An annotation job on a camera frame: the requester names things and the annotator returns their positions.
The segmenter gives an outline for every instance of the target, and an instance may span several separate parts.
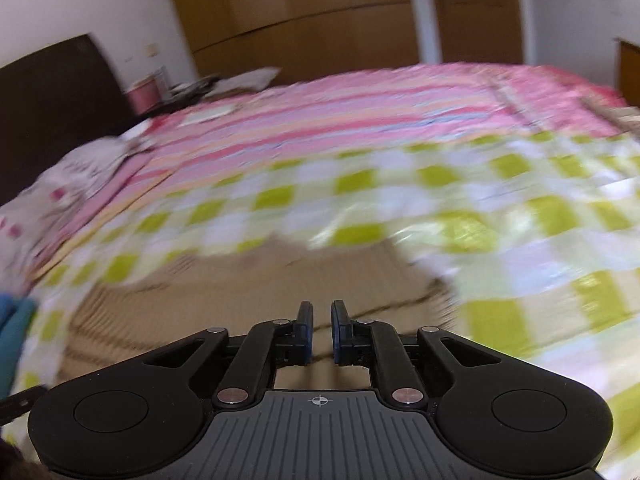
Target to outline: beige knit garment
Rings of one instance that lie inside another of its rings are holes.
[[[398,255],[393,244],[309,251],[270,238],[241,254],[184,254],[133,285],[96,285],[73,316],[58,379],[69,380],[199,332],[246,334],[259,322],[295,319],[314,305],[314,362],[278,371],[278,388],[358,388],[365,368],[333,364],[331,311],[389,322],[398,333],[424,325],[454,329],[449,289]]]

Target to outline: gray ribbed panel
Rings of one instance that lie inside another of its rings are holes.
[[[323,406],[311,399],[322,395]],[[498,480],[462,462],[418,413],[386,408],[373,392],[265,394],[216,416],[203,439],[145,480]],[[595,480],[593,472],[575,480]]]

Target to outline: pink container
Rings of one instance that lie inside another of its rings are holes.
[[[152,75],[133,84],[126,92],[133,111],[138,115],[162,102],[162,96],[156,78]]]

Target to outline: door frame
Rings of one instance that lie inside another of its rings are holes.
[[[520,23],[522,26],[522,55],[527,65],[537,64],[536,37],[532,0],[520,1]],[[414,9],[416,36],[420,62],[437,64],[442,62],[442,48],[438,31],[438,15],[435,0],[411,0]]]

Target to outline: blue cloth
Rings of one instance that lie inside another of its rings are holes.
[[[14,313],[0,330],[0,399],[9,396],[14,384],[15,369],[22,352],[22,343],[36,311],[29,298],[12,299]]]
[[[0,330],[15,312],[15,300],[10,294],[0,294]]]

